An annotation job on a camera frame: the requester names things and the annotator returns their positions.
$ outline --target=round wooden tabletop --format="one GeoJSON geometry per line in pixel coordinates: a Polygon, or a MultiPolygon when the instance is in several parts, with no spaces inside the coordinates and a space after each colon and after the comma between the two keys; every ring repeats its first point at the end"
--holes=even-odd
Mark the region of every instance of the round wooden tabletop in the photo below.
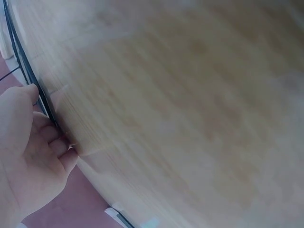
{"type": "Polygon", "coordinates": [[[9,8],[79,167],[136,227],[303,226],[301,0],[9,8]]]}

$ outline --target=finger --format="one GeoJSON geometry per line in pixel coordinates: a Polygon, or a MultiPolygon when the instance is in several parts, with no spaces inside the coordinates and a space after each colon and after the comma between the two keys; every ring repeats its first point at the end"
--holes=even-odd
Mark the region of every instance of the finger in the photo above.
{"type": "Polygon", "coordinates": [[[37,132],[40,132],[40,130],[46,126],[53,126],[51,120],[40,112],[34,112],[33,124],[37,132]]]}
{"type": "Polygon", "coordinates": [[[34,105],[39,98],[39,91],[35,84],[30,84],[25,87],[21,87],[22,90],[30,97],[32,104],[34,105]]]}
{"type": "Polygon", "coordinates": [[[70,147],[70,144],[67,140],[64,139],[57,139],[49,144],[51,150],[57,157],[62,156],[65,154],[70,147]]]}
{"type": "Polygon", "coordinates": [[[62,155],[59,160],[65,168],[67,175],[69,175],[76,166],[78,154],[75,149],[70,149],[68,152],[62,155]]]}
{"type": "Polygon", "coordinates": [[[39,133],[49,144],[60,137],[60,131],[54,126],[43,127],[39,133]]]}

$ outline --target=bamboo surface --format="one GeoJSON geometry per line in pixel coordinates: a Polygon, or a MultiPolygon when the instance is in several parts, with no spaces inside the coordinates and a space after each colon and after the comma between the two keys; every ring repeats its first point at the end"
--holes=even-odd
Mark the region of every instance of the bamboo surface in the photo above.
{"type": "Polygon", "coordinates": [[[136,227],[303,227],[301,0],[9,5],[79,167],[136,227]]]}

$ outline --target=hand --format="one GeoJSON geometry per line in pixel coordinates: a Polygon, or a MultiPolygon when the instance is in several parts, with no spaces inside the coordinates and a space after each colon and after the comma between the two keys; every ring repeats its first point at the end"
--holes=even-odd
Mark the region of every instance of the hand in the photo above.
{"type": "Polygon", "coordinates": [[[56,197],[78,158],[51,121],[33,112],[37,99],[35,85],[0,96],[0,213],[14,213],[8,227],[56,197]]]}

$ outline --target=wood grain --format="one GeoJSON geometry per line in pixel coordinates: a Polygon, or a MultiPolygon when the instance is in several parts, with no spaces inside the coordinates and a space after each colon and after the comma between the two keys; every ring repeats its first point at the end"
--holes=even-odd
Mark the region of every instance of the wood grain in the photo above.
{"type": "Polygon", "coordinates": [[[134,225],[302,227],[302,1],[9,3],[79,167],[134,225]]]}

